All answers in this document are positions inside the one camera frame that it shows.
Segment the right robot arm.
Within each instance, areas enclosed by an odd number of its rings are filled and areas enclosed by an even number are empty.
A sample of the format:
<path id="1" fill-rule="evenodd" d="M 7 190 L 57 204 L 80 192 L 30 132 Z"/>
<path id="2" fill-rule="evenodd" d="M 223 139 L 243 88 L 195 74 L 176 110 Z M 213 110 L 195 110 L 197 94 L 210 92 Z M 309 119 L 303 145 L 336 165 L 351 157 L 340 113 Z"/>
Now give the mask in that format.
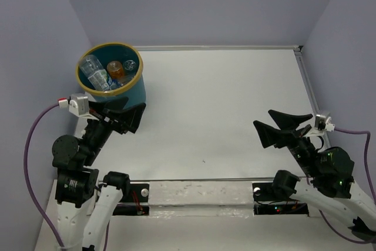
<path id="1" fill-rule="evenodd" d="M 353 243 L 375 243 L 375 196 L 368 196 L 353 177 L 354 161 L 341 147 L 316 148 L 312 137 L 321 139 L 326 132 L 338 131 L 328 112 L 316 115 L 290 115 L 269 110 L 277 127 L 260 121 L 253 125 L 264 148 L 287 148 L 304 177 L 278 170 L 272 182 L 253 185 L 255 211 L 270 210 L 278 202 L 295 202 L 296 208 L 276 206 L 276 214 L 295 214 L 312 206 L 347 227 Z M 307 124 L 311 118 L 314 125 Z"/>

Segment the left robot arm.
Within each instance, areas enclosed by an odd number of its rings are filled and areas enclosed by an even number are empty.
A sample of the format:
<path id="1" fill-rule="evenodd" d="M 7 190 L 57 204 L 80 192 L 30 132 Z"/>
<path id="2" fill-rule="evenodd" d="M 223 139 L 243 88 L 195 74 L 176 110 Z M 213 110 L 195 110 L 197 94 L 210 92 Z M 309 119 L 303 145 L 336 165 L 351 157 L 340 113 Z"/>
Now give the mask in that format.
<path id="1" fill-rule="evenodd" d="M 145 212 L 128 174 L 110 171 L 98 187 L 99 171 L 91 167 L 112 132 L 137 131 L 146 105 L 127 107 L 127 102 L 128 98 L 93 102 L 83 94 L 58 101 L 60 108 L 87 120 L 82 137 L 63 135 L 52 145 L 52 165 L 58 173 L 55 199 L 60 250 L 98 250 L 123 200 L 130 199 L 132 213 Z"/>

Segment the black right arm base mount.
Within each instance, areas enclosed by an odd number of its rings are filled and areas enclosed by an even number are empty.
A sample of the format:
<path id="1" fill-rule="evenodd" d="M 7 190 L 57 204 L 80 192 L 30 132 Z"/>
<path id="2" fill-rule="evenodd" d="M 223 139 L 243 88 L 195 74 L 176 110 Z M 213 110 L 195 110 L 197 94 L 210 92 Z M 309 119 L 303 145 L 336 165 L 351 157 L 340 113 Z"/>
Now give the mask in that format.
<path id="1" fill-rule="evenodd" d="M 295 199 L 277 197 L 270 182 L 252 184 L 253 212 L 256 216 L 309 215 L 308 205 Z"/>

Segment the clear wide-mouth plastic jar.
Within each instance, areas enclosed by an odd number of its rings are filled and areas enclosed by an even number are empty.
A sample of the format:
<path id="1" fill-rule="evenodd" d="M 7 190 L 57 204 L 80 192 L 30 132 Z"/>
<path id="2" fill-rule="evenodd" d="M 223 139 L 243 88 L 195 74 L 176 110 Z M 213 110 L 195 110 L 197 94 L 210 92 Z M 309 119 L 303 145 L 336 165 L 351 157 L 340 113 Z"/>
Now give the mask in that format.
<path id="1" fill-rule="evenodd" d="M 139 63 L 132 59 L 128 59 L 122 63 L 122 66 L 126 73 L 135 73 L 138 70 Z"/>

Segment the orange juice bottle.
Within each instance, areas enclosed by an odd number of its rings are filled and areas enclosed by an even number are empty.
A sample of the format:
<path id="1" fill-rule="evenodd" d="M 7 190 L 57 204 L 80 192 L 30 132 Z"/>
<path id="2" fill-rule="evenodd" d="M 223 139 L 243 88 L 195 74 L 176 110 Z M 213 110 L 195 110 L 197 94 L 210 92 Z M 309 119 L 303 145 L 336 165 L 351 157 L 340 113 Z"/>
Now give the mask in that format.
<path id="1" fill-rule="evenodd" d="M 119 61 L 111 61 L 106 67 L 110 77 L 117 81 L 122 81 L 125 78 L 125 72 L 122 64 Z"/>

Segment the clear bottle blue label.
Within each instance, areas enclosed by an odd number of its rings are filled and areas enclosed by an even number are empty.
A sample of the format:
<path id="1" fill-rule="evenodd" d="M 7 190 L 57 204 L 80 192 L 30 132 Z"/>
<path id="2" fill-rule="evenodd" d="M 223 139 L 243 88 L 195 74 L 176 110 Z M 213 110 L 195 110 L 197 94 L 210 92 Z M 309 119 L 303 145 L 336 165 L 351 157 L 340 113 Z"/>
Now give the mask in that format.
<path id="1" fill-rule="evenodd" d="M 130 81 L 134 78 L 133 75 L 126 75 L 126 76 L 123 76 L 121 78 L 118 78 L 118 79 L 114 79 L 112 78 L 112 83 L 110 85 L 110 89 L 111 90 L 114 90 L 114 89 L 117 89 L 117 88 L 121 88 L 127 84 L 130 83 Z"/>

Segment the clear bottle white cap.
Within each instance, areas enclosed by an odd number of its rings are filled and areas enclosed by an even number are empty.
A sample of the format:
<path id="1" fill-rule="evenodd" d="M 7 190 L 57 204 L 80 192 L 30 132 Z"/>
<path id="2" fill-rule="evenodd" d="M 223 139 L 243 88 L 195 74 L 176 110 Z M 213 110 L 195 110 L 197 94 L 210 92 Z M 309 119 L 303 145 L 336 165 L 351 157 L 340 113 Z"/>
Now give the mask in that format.
<path id="1" fill-rule="evenodd" d="M 117 84 L 95 55 L 87 55 L 79 62 L 79 68 L 97 91 L 115 90 Z"/>

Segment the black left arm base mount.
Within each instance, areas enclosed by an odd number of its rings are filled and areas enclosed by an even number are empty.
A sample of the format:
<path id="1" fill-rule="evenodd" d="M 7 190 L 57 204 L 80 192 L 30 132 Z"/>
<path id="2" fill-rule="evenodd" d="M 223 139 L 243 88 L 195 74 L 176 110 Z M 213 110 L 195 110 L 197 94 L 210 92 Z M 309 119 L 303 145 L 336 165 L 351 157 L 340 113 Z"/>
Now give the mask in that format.
<path id="1" fill-rule="evenodd" d="M 93 214 L 100 198 L 100 191 L 105 186 L 112 185 L 119 189 L 123 194 L 121 200 L 114 207 L 112 216 L 143 216 L 148 215 L 149 208 L 141 204 L 141 199 L 147 201 L 147 196 L 142 196 L 142 189 L 148 188 L 145 183 L 131 184 L 129 179 L 106 179 L 99 181 L 95 188 L 95 202 L 90 215 Z"/>

